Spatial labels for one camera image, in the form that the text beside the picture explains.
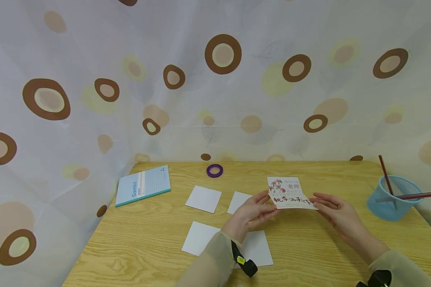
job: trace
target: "chopstick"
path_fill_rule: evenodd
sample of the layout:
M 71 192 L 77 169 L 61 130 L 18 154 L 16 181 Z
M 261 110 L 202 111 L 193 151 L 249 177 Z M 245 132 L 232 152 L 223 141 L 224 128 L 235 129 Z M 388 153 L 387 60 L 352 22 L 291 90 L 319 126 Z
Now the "chopstick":
M 378 159 L 380 160 L 380 165 L 382 166 L 383 174 L 385 175 L 385 181 L 387 182 L 389 193 L 392 196 L 394 196 L 393 190 L 391 189 L 391 183 L 389 182 L 388 173 L 387 173 L 387 170 L 385 169 L 385 163 L 383 163 L 382 155 L 379 155 Z M 395 201 L 393 203 L 394 203 L 394 208 L 397 209 L 397 203 Z
M 414 193 L 396 196 L 398 199 L 408 200 L 408 199 L 423 199 L 424 197 L 431 197 L 430 193 Z M 393 200 L 391 197 L 385 197 L 384 199 L 376 199 L 375 202 L 387 202 Z

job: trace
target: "hand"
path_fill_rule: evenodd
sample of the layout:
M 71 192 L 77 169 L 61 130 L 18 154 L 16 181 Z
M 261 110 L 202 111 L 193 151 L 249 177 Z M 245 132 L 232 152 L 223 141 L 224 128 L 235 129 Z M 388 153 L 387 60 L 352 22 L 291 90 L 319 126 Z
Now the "hand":
M 351 246 L 367 264 L 389 250 L 373 236 L 360 220 L 354 207 L 343 199 L 325 193 L 313 193 L 310 199 L 318 212 L 330 222 L 343 241 Z
M 246 200 L 225 223 L 222 232 L 242 243 L 248 231 L 278 214 L 276 205 L 264 204 L 268 199 L 270 194 L 265 190 Z

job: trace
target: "yellow label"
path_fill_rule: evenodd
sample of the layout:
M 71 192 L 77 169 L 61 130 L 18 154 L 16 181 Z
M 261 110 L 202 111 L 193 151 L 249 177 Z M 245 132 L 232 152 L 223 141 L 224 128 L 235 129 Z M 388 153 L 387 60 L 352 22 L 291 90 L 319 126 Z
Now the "yellow label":
M 238 262 L 238 263 L 240 263 L 241 265 L 244 265 L 244 263 L 246 263 L 246 259 L 244 259 L 243 257 L 241 257 L 241 256 L 238 256 L 237 257 L 237 259 L 236 259 L 236 261 Z

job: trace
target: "white curtain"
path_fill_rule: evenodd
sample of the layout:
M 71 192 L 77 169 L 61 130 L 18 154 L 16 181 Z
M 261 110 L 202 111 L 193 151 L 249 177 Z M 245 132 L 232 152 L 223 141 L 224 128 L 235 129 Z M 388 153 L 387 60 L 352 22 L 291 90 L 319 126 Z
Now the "white curtain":
M 431 191 L 431 0 L 0 1 L 0 286 L 60 286 L 135 162 L 378 154 Z

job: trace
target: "pen holder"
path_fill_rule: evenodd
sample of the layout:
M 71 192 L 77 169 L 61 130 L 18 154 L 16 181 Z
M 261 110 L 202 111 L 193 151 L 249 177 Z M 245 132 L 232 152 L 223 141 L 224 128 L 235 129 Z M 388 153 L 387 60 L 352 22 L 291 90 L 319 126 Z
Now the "pen holder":
M 387 221 L 399 221 L 409 209 L 423 199 L 398 199 L 396 196 L 421 193 L 421 189 L 411 181 L 395 175 L 389 175 L 393 195 L 389 193 L 385 177 L 382 176 L 372 195 L 367 200 L 367 207 L 373 214 Z

